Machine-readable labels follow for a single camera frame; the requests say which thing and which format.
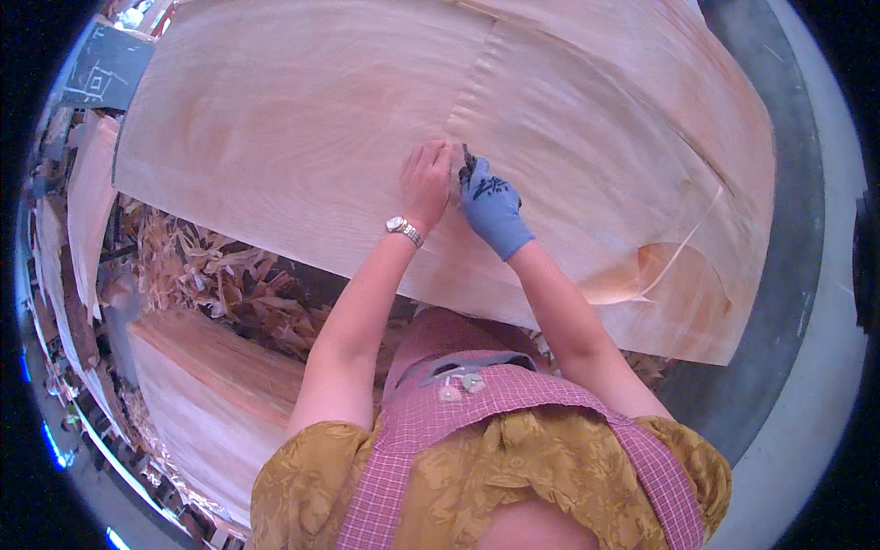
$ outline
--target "yellow patterned shirt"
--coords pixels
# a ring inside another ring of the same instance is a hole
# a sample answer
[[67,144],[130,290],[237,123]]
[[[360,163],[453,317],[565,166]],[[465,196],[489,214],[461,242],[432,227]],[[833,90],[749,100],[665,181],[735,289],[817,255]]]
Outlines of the yellow patterned shirt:
[[[730,503],[730,467],[677,422],[635,421],[684,466],[708,539]],[[378,434],[319,422],[263,466],[251,494],[256,550],[334,548]],[[668,548],[626,453],[597,414],[560,405],[497,414],[416,455],[394,548],[471,548],[495,506],[541,498],[592,530],[603,549]]]

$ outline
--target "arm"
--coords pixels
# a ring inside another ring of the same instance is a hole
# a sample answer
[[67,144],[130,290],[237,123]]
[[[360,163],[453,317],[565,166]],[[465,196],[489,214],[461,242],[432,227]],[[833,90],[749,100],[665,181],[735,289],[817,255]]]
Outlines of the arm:
[[[450,165],[451,146],[437,141],[414,148],[401,168],[402,214],[423,238],[449,199]],[[288,436],[328,420],[371,429],[376,356],[394,295],[415,252],[409,237],[387,233],[348,282],[309,353]]]
[[[489,173],[485,158],[476,159],[473,174],[462,171],[459,177],[467,221],[517,273],[562,376],[629,417],[671,419],[630,369],[581,291],[534,240],[519,216],[517,191]],[[493,193],[482,192],[487,188]]]

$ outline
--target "forearm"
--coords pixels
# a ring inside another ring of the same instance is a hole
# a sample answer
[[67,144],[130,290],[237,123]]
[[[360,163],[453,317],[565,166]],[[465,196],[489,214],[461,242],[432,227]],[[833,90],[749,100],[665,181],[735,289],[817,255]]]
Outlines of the forearm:
[[375,363],[400,279],[415,256],[413,241],[386,233],[348,282],[309,355],[343,368],[358,360]]
[[517,273],[547,345],[561,364],[616,349],[592,306],[537,240],[520,247],[508,265]]

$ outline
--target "short sleeve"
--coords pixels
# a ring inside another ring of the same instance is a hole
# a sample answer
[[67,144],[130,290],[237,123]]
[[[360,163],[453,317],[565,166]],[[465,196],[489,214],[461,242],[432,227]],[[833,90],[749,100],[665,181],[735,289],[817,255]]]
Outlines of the short sleeve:
[[685,468],[702,509],[704,542],[715,534],[730,505],[730,465],[700,434],[668,418],[643,416],[635,421],[650,431]]
[[312,547],[368,436],[348,422],[318,422],[275,452],[251,491],[255,550]]

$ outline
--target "woman's right hand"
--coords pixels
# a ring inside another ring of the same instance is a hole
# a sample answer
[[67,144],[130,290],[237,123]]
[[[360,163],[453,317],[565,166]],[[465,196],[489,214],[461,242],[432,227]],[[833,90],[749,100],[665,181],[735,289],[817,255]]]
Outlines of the woman's right hand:
[[467,167],[458,173],[461,183],[461,208],[471,229],[492,250],[507,261],[520,246],[533,238],[519,216],[519,193],[507,181],[489,173],[489,162],[477,158],[473,173]]

